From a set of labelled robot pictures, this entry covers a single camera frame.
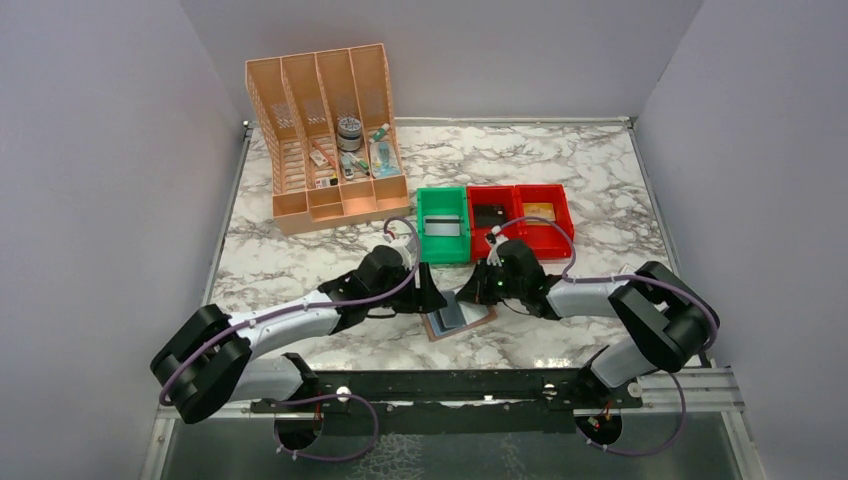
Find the green plastic bin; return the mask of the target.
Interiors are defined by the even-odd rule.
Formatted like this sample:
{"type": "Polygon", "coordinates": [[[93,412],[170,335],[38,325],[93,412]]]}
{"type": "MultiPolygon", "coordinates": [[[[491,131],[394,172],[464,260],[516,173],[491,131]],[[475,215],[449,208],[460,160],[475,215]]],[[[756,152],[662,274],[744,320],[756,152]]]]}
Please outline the green plastic bin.
{"type": "Polygon", "coordinates": [[[416,193],[422,260],[433,265],[469,263],[471,228],[464,187],[426,187],[416,193]]]}

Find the orange plastic file organizer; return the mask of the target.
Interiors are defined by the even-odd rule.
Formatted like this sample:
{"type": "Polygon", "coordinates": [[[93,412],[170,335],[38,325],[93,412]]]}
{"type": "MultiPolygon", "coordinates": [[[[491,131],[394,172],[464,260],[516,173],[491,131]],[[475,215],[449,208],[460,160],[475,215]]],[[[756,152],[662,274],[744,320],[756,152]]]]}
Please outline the orange plastic file organizer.
{"type": "Polygon", "coordinates": [[[410,212],[383,44],[249,60],[245,85],[270,154],[272,217],[283,234],[410,212]],[[337,147],[343,116],[362,122],[363,143],[355,152],[337,147]],[[375,179],[369,137],[384,123],[391,129],[381,141],[393,147],[402,174],[375,179]],[[309,157],[316,147],[335,158],[336,169],[316,167],[309,157]],[[353,157],[367,163],[370,176],[354,166],[353,157]]]}

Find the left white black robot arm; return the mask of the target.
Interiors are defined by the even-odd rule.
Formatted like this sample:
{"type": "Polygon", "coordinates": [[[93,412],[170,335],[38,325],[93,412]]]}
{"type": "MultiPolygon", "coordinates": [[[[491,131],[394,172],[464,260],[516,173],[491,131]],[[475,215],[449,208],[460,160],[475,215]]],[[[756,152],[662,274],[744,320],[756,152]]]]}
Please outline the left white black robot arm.
{"type": "Polygon", "coordinates": [[[426,314],[447,304],[427,263],[381,245],[356,269],[300,299],[258,312],[199,308],[154,356],[150,370],[161,385],[160,403],[194,424],[235,399],[247,365],[266,353],[347,330],[376,308],[426,314]]]}

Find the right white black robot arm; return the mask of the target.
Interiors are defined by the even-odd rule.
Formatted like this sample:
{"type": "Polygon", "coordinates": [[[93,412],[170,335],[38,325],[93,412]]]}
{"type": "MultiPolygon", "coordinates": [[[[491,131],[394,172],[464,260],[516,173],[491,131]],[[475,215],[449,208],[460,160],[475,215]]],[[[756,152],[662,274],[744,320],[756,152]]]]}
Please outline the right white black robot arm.
{"type": "Polygon", "coordinates": [[[507,240],[479,261],[456,297],[495,305],[519,301],[538,318],[606,317],[628,335],[596,353],[578,372],[576,392],[601,397],[658,370],[676,373],[716,340],[715,311],[665,265],[649,261],[630,274],[574,278],[548,274],[521,240],[507,240]]]}

